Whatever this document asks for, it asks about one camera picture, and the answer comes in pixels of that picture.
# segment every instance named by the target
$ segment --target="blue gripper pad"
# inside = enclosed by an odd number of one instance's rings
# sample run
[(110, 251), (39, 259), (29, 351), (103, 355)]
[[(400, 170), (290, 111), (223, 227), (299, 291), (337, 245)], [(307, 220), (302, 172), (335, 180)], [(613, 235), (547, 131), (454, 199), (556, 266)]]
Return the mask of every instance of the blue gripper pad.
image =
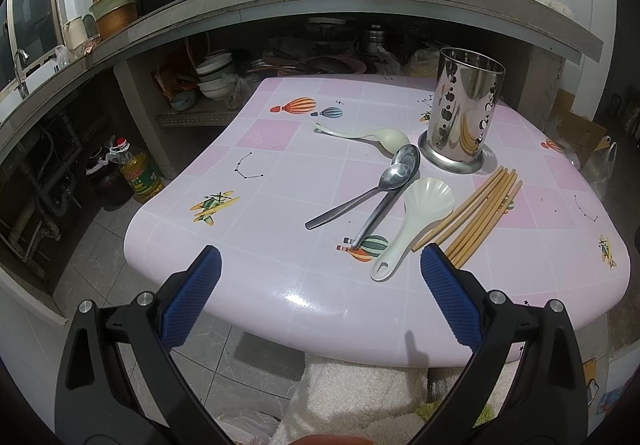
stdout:
[(431, 245), (422, 250), (420, 271), (458, 342), (476, 351), (482, 341), (478, 309)]
[(210, 247), (191, 265), (190, 275), (162, 312), (160, 341), (164, 349), (184, 344), (191, 328), (216, 287), (222, 272), (218, 248)]

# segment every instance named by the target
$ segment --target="cooking oil bottle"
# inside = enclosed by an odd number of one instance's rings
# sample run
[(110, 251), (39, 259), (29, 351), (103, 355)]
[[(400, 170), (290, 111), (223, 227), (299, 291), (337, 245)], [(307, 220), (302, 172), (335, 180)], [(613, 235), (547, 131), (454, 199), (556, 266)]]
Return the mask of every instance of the cooking oil bottle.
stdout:
[(126, 138), (120, 138), (110, 152), (120, 166), (120, 173), (133, 189), (138, 203), (148, 202), (164, 188), (146, 153), (130, 146)]

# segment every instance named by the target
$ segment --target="fluffy mat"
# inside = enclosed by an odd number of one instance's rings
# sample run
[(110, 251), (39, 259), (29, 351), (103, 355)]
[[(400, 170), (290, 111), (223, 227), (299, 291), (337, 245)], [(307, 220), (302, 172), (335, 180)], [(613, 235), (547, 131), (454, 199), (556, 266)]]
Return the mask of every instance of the fluffy mat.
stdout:
[[(506, 364), (488, 404), (500, 411), (518, 362)], [(443, 399), (461, 367), (400, 369), (305, 355), (305, 372), (271, 445), (309, 434), (357, 435), (380, 445), (406, 445), (424, 420), (414, 411)]]

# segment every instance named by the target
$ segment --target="cardboard box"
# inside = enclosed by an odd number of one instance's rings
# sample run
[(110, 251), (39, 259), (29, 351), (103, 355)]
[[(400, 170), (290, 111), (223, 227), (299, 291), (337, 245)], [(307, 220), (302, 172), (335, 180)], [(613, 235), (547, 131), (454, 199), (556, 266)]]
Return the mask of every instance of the cardboard box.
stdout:
[(574, 148), (580, 164), (584, 165), (596, 149), (606, 148), (607, 129), (571, 112), (575, 95), (560, 89), (551, 108), (551, 118), (559, 117), (558, 135)]

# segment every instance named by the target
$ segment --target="table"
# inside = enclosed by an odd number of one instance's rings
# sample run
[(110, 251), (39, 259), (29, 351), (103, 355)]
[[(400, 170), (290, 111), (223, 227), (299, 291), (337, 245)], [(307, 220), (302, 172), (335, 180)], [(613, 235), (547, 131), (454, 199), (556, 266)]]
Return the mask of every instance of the table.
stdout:
[[(125, 239), (127, 261), (161, 284), (215, 245), (223, 270), (206, 310), (243, 330), (346, 361), (465, 364), (470, 350), (456, 342), (423, 282), (419, 252), (375, 283), (371, 256), (346, 251), (381, 195), (319, 229), (304, 226), (371, 188), (388, 165), (377, 144), (317, 133), (312, 121), (347, 132), (400, 128), (415, 143), (433, 88), (433, 80), (372, 75), (265, 80), (222, 135), (138, 211)], [(338, 113), (330, 107), (343, 114), (331, 118)], [(464, 268), (516, 303), (561, 299), (576, 329), (609, 310), (625, 292), (629, 257), (582, 176), (504, 105), (495, 109), (486, 152), (477, 174), (447, 173), (425, 160), (420, 166), (421, 177), (449, 184), (456, 205), (499, 164), (516, 167), (524, 181)], [(374, 230), (378, 241), (393, 239), (403, 215), (399, 200)], [(518, 352), (514, 345), (510, 357)]]

